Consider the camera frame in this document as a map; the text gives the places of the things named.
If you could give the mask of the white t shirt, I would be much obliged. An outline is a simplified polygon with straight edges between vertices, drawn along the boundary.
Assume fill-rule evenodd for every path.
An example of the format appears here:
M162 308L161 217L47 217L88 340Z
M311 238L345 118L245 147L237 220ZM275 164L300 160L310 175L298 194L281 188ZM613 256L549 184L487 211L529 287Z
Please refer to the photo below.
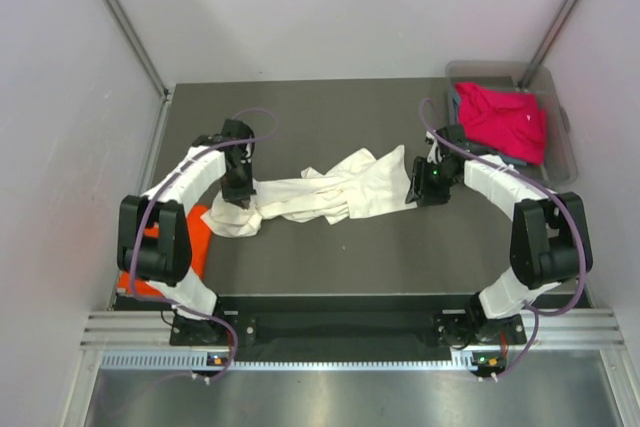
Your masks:
M334 225L416 208L406 201L409 187L404 146L380 158L361 148L325 174L308 167L298 178L255 181L256 193L246 209L217 194L201 219L226 238L255 236L264 221L279 217L297 223L323 218Z

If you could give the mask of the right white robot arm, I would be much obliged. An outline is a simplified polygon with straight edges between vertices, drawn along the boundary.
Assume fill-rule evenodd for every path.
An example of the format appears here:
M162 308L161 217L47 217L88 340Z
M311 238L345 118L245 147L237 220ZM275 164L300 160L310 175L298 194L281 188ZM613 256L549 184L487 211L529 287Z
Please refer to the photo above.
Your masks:
M506 271L474 294L466 308L466 327L487 343L504 327L503 319L569 281L577 283L562 315L582 296L593 265L584 204L573 192L557 193L520 173L500 156L475 149L459 126L428 129L430 151L413 162L407 203L444 205L456 184L481 194L511 222Z

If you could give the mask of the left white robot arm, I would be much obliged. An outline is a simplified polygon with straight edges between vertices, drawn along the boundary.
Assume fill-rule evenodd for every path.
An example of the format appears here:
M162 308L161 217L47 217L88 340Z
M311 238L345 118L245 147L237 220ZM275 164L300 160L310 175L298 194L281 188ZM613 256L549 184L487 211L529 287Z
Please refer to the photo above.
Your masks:
M164 302L193 319L192 331L205 343L226 334L227 321L216 313L217 295L192 266L187 217L215 182L223 201L246 209L255 194L252 157L255 134L244 122L227 119L222 132L202 135L158 185L120 204L116 262L129 275L138 300Z

